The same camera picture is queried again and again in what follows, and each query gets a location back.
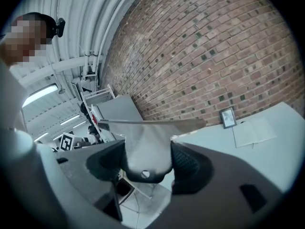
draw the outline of person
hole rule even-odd
[[[98,138],[96,138],[94,130],[95,130],[94,125],[88,126],[87,138],[91,145],[98,143]]]
[[[81,110],[81,112],[85,115],[85,117],[87,118],[87,120],[89,121],[89,123],[90,123],[91,125],[93,125],[92,120],[91,120],[91,118],[90,118],[90,115],[89,115],[89,113],[88,113],[88,111],[87,111],[87,109],[86,109],[84,103],[82,103],[82,104],[80,105],[80,110]]]
[[[0,128],[27,131],[22,105],[28,97],[26,90],[10,73],[10,68],[28,62],[36,50],[51,42],[55,20],[47,15],[28,13],[16,18],[0,41]]]

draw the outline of metal rack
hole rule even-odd
[[[105,139],[104,135],[100,132],[98,126],[96,125],[96,123],[93,120],[92,114],[90,112],[89,105],[95,104],[95,103],[106,102],[106,101],[109,101],[111,99],[114,99],[115,95],[114,95],[110,85],[108,84],[107,88],[105,88],[105,89],[101,89],[101,90],[98,90],[96,92],[92,92],[92,93],[89,93],[89,94],[86,94],[86,95],[84,94],[84,91],[82,90],[81,87],[80,87],[80,90],[81,90],[80,93],[81,93],[82,101],[83,101],[83,103],[84,103],[84,105],[87,109],[87,112],[90,116],[90,119],[91,119],[95,129],[97,130],[97,132],[100,136],[100,140]]]

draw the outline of fluorescent light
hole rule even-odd
[[[38,141],[39,139],[43,138],[43,137],[44,137],[45,135],[47,135],[47,134],[49,134],[49,133],[46,132],[45,134],[41,135],[40,137],[38,137],[37,139],[35,139],[34,142],[36,142],[36,141]]]
[[[76,126],[75,126],[75,127],[73,127],[73,128],[76,128],[76,127],[78,127],[78,126],[80,126],[80,125],[82,125],[82,124],[84,124],[84,123],[86,123],[86,121],[84,121],[84,122],[82,122],[82,123],[80,123],[80,124],[76,125]]]
[[[78,114],[77,116],[72,117],[71,119],[66,120],[65,122],[61,123],[61,125],[64,125],[64,124],[68,123],[69,121],[74,120],[74,119],[76,119],[76,118],[78,118],[78,117],[80,117],[80,115],[79,115],[79,114]]]
[[[60,138],[61,136],[62,136],[62,134],[59,135],[58,137],[54,138],[53,141],[55,141],[56,139]]]
[[[45,96],[45,95],[47,95],[47,94],[50,94],[50,93],[52,93],[52,92],[55,92],[55,91],[57,91],[57,90],[58,90],[58,87],[57,87],[56,84],[52,84],[52,85],[50,85],[50,86],[47,86],[47,87],[45,87],[45,88],[42,88],[42,89],[39,90],[38,92],[36,92],[36,93],[32,94],[31,96],[29,96],[29,97],[25,100],[25,102],[24,102],[24,104],[23,104],[22,107],[27,106],[28,104],[34,102],[35,100],[37,100],[37,99],[39,99],[39,98],[41,98],[41,97],[43,97],[43,96]]]

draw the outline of curved metal ceiling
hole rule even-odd
[[[54,37],[46,51],[40,51],[30,62],[14,66],[12,74],[31,94],[51,83],[66,89],[64,94],[49,94],[23,111],[28,131],[33,138],[49,132],[52,140],[63,131],[69,131],[84,118],[66,128],[60,122],[79,114],[80,104],[71,90],[74,78],[89,73],[101,79],[103,65],[111,41],[123,16],[135,0],[23,0],[12,14],[11,21],[28,12],[40,12],[55,20],[66,21],[61,38]]]

